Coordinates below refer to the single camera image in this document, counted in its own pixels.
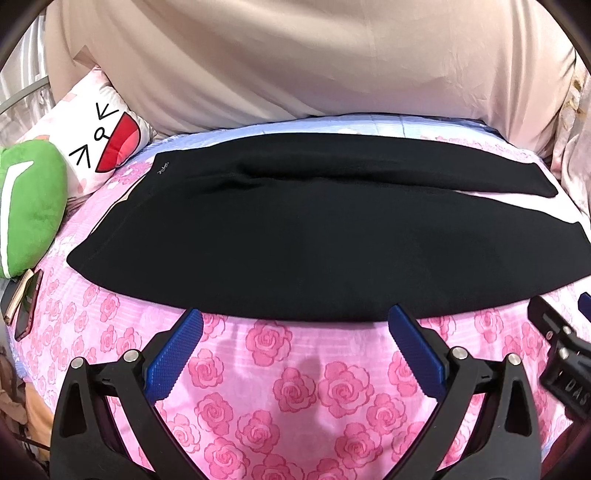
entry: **black fabric garment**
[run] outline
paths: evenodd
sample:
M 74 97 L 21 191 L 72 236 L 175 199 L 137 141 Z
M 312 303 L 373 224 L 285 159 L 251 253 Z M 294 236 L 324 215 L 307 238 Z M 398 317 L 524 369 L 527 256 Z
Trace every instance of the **black fabric garment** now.
M 578 223 L 454 190 L 557 194 L 536 165 L 460 145 L 249 137 L 156 155 L 67 262 L 139 299 L 311 321 L 479 310 L 591 274 Z

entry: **green plush toy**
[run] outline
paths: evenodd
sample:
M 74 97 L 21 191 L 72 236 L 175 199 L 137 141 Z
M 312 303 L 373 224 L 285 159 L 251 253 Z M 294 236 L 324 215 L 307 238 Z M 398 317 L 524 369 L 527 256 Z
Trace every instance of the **green plush toy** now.
M 66 162 L 45 140 L 0 148 L 0 277 L 33 268 L 49 249 L 67 200 Z

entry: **pink rose bedsheet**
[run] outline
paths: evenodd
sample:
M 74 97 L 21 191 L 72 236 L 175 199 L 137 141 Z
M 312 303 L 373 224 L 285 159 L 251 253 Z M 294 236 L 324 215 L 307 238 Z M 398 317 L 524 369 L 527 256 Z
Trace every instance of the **pink rose bedsheet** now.
M 109 362 L 130 348 L 141 349 L 168 329 L 181 311 L 103 291 L 75 273 L 66 256 L 108 207 L 151 165 L 157 151 L 197 148 L 246 135 L 279 131 L 327 131 L 407 136 L 450 141 L 515 161 L 541 161 L 470 122 L 412 117 L 354 115 L 312 119 L 233 131 L 180 136 L 151 145 L 123 167 L 63 226 L 40 262 L 45 271 L 35 325 L 13 344 L 17 360 L 52 410 L 70 361 Z M 487 195 L 539 209 L 569 222 L 583 217 L 559 188 L 553 199 Z M 215 235 L 216 232 L 204 232 Z M 474 275 L 486 275 L 475 271 Z M 154 281 L 166 281 L 165 273 Z M 583 279 L 546 299 L 588 339 L 590 325 L 577 311 Z M 537 377 L 547 347 L 529 324 L 526 302 L 450 317 L 423 319 L 447 343 L 474 356 L 524 359 L 538 410 L 544 450 L 568 426 L 561 405 Z M 168 399 L 157 409 L 175 437 L 212 479 L 375 480 L 400 459 L 423 427 L 434 401 L 423 396 L 385 323 L 306 324 L 204 314 L 201 342 Z M 111 399 L 115 419 L 135 461 L 147 461 Z M 478 415 L 475 397 L 444 464 L 456 461 Z

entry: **beige cushion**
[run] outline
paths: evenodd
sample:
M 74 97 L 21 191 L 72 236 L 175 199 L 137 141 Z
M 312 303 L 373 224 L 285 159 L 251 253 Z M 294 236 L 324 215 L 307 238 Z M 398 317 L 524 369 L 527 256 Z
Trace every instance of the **beige cushion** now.
M 412 113 L 542 154 L 575 58 L 535 0 L 55 0 L 46 32 L 56 100 L 97 63 L 165 134 Z

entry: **red mouth print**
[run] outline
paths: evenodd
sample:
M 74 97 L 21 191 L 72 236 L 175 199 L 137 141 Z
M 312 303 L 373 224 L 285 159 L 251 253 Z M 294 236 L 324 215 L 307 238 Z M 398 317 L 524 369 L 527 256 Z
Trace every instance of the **red mouth print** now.
M 95 172 L 107 173 L 123 164 L 138 148 L 140 137 L 139 125 L 124 112 L 107 141 Z

